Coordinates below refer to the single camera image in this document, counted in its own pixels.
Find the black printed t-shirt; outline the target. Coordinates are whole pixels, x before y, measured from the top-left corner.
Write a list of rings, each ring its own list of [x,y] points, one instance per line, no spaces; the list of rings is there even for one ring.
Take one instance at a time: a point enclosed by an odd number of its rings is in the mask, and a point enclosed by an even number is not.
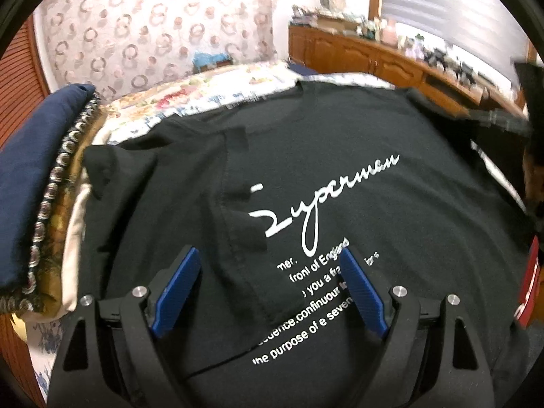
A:
[[[381,346],[339,256],[415,298],[456,294],[504,404],[536,338],[515,318],[531,221],[476,122],[414,89],[301,82],[84,154],[82,294],[118,299],[185,246],[201,271],[161,350],[202,407],[343,407]]]

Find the beaded cushion mat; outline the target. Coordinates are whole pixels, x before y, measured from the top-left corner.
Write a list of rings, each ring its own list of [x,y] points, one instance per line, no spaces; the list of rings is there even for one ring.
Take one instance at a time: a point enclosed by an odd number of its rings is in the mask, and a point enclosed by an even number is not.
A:
[[[75,203],[84,149],[101,129],[105,113],[95,93],[64,136],[40,199],[30,245],[27,284],[1,292],[1,312],[53,317],[62,302],[62,264],[68,221]]]

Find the blue floral white cloth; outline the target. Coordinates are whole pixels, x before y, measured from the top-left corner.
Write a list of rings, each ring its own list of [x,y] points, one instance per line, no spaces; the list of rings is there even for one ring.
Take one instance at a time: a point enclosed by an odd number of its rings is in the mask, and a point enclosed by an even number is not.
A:
[[[116,299],[185,246],[200,271],[162,348],[206,407],[335,407],[375,355],[338,256],[364,247],[378,192],[408,166],[404,98],[302,80],[232,105],[161,109],[83,157],[79,295]]]

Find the pink bottle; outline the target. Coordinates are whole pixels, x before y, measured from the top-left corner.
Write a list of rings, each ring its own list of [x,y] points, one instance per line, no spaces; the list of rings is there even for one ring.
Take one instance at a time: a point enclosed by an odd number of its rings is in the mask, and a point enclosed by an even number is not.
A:
[[[392,18],[382,20],[381,43],[395,49],[397,48],[398,36],[395,29],[395,21]]]

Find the pink floral bedspread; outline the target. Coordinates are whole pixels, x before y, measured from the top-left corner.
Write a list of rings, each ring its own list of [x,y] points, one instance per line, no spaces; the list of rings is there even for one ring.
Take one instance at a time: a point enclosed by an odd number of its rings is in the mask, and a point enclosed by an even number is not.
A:
[[[228,65],[129,94],[104,107],[106,122],[121,126],[159,113],[209,105],[216,109],[244,97],[283,91],[301,76],[284,61]]]

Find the navy folded blanket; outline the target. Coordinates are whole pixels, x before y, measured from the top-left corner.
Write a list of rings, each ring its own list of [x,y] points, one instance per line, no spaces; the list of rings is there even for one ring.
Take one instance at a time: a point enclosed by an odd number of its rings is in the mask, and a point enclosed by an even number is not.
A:
[[[40,199],[64,136],[95,87],[73,84],[48,96],[1,149],[1,292],[27,284]]]

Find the wooden sideboard cabinet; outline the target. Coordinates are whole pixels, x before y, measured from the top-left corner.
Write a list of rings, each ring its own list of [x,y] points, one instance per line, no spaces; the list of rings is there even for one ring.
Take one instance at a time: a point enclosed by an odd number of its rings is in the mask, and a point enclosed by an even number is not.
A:
[[[321,74],[359,72],[374,75],[396,87],[416,87],[453,115],[471,109],[503,109],[517,117],[522,110],[494,88],[479,92],[451,76],[375,41],[332,34],[316,28],[289,27],[289,57]]]

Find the blue item on box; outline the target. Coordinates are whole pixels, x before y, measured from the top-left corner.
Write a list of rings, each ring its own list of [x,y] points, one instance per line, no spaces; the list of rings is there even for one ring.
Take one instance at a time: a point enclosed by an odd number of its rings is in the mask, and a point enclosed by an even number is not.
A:
[[[193,59],[195,73],[231,64],[232,58],[227,53],[196,53]]]

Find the brown louvered wardrobe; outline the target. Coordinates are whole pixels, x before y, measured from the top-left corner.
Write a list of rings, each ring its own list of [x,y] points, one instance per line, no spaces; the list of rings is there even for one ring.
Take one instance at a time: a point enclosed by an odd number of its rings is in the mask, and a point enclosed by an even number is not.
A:
[[[27,121],[50,94],[36,43],[34,19],[30,16],[1,58],[0,145]]]

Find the pink circle patterned curtain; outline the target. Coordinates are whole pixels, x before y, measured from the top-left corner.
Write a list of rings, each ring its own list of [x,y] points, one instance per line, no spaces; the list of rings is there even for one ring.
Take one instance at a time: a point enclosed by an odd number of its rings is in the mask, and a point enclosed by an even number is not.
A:
[[[272,59],[277,0],[43,0],[34,12],[55,87],[86,83],[104,100],[190,75],[197,56]]]

